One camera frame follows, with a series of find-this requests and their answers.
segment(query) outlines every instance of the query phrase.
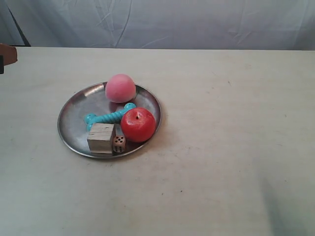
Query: round metal tray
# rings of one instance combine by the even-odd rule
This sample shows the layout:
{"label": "round metal tray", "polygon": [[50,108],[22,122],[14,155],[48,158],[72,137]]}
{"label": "round metal tray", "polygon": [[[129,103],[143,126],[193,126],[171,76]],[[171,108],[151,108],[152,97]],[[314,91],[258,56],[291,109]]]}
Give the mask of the round metal tray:
{"label": "round metal tray", "polygon": [[[94,113],[98,116],[112,113],[124,108],[125,104],[110,102],[105,96],[106,82],[85,88],[73,95],[63,106],[58,117],[58,132],[68,148],[74,152],[92,158],[111,159],[126,156],[142,148],[144,143],[126,142],[126,151],[123,153],[98,154],[90,152],[87,142],[88,131],[84,123],[84,116]],[[148,109],[155,117],[159,129],[162,121],[161,105],[156,97],[145,88],[136,85],[136,97],[131,100],[137,107]],[[120,125],[115,125],[116,134],[122,134]]]}

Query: toy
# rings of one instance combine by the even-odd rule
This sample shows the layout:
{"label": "toy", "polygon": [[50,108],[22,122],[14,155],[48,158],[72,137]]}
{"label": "toy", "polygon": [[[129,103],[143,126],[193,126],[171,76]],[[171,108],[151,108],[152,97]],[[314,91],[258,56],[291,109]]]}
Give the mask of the toy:
{"label": "toy", "polygon": [[136,86],[131,77],[124,74],[113,76],[106,84],[105,95],[111,102],[124,103],[136,95]]}
{"label": "toy", "polygon": [[94,123],[119,123],[123,115],[132,108],[135,108],[136,105],[133,103],[127,103],[124,106],[123,110],[106,114],[103,116],[96,116],[95,114],[88,114],[84,117],[84,122],[87,124],[87,130],[90,131]]}
{"label": "toy", "polygon": [[126,138],[124,136],[116,136],[113,139],[113,151],[124,152],[126,150]]}
{"label": "toy", "polygon": [[156,120],[147,109],[138,107],[126,112],[120,125],[127,140],[141,143],[151,138],[154,134]]}
{"label": "toy", "polygon": [[89,148],[94,153],[112,154],[113,124],[93,124],[87,138]]}

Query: brown object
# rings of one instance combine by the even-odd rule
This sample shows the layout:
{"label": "brown object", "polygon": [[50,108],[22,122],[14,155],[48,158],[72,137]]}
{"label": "brown object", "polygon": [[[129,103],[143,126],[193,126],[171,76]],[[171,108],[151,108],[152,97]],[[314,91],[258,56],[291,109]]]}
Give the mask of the brown object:
{"label": "brown object", "polygon": [[112,154],[113,124],[93,124],[87,138],[89,148],[94,153]]}
{"label": "brown object", "polygon": [[113,151],[124,152],[126,150],[126,138],[124,136],[116,136],[113,139]]}
{"label": "brown object", "polygon": [[10,65],[18,60],[18,53],[15,47],[0,43],[0,55],[3,56],[3,64]]}

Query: pink ball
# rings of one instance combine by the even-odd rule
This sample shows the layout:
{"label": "pink ball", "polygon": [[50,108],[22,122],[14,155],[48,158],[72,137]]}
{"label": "pink ball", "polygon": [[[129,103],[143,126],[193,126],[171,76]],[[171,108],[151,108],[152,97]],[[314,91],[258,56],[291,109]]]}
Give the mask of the pink ball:
{"label": "pink ball", "polygon": [[105,95],[111,102],[128,102],[135,97],[136,86],[128,75],[114,75],[106,84]]}

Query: plate rim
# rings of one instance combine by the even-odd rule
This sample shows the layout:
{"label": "plate rim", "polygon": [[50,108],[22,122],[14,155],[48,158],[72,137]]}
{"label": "plate rim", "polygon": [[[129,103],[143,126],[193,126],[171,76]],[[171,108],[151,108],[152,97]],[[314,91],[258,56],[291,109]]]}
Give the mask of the plate rim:
{"label": "plate rim", "polygon": [[149,92],[150,95],[153,96],[153,98],[156,100],[156,102],[157,102],[157,104],[158,104],[158,108],[159,108],[159,112],[160,112],[159,123],[157,124],[157,127],[156,127],[156,129],[155,129],[155,132],[154,132],[154,134],[152,135],[152,137],[151,137],[150,139],[148,139],[147,141],[145,141],[144,143],[142,143],[139,147],[137,147],[137,148],[135,148],[135,149],[133,149],[133,150],[131,150],[131,151],[129,151],[129,152],[122,153],[122,154],[119,154],[119,155],[114,155],[114,156],[113,156],[113,155],[111,155],[111,156],[105,156],[105,155],[98,155],[98,156],[95,156],[95,155],[92,155],[92,154],[90,155],[90,154],[82,153],[82,152],[78,151],[77,149],[71,147],[71,146],[64,140],[64,138],[63,138],[63,136],[62,136],[62,134],[61,134],[61,129],[60,129],[61,115],[62,115],[62,113],[63,113],[63,111],[64,111],[66,105],[67,105],[67,104],[70,102],[70,100],[71,100],[74,96],[76,96],[78,93],[81,93],[82,91],[84,91],[84,90],[86,90],[86,89],[89,89],[89,88],[91,88],[91,87],[95,87],[95,86],[99,86],[99,85],[103,85],[103,86],[105,85],[105,86],[106,86],[106,84],[107,84],[107,81],[106,81],[106,82],[97,83],[97,84],[88,86],[88,87],[86,87],[86,88],[84,88],[84,89],[82,89],[82,90],[76,92],[75,94],[73,94],[73,95],[65,102],[65,104],[63,105],[63,107],[61,108],[61,110],[60,110],[60,112],[59,112],[58,120],[57,120],[57,130],[58,130],[59,136],[60,136],[62,142],[63,142],[70,150],[72,150],[73,152],[75,152],[75,153],[77,153],[77,154],[79,154],[79,155],[81,155],[81,156],[85,156],[85,157],[89,157],[89,158],[93,158],[93,159],[103,159],[103,160],[106,160],[106,159],[115,159],[115,158],[120,158],[120,157],[128,156],[128,155],[130,155],[130,154],[132,154],[132,153],[138,151],[139,149],[141,149],[142,147],[144,147],[146,144],[148,144],[148,142],[149,142],[149,141],[153,138],[153,136],[158,132],[158,130],[159,130],[161,124],[162,124],[162,120],[163,120],[163,110],[162,110],[162,105],[161,105],[160,101],[158,100],[158,98],[157,98],[150,90],[146,89],[146,88],[143,87],[143,86],[140,86],[140,85],[138,85],[138,84],[135,84],[136,87],[140,87],[140,88],[146,90],[147,92]]}

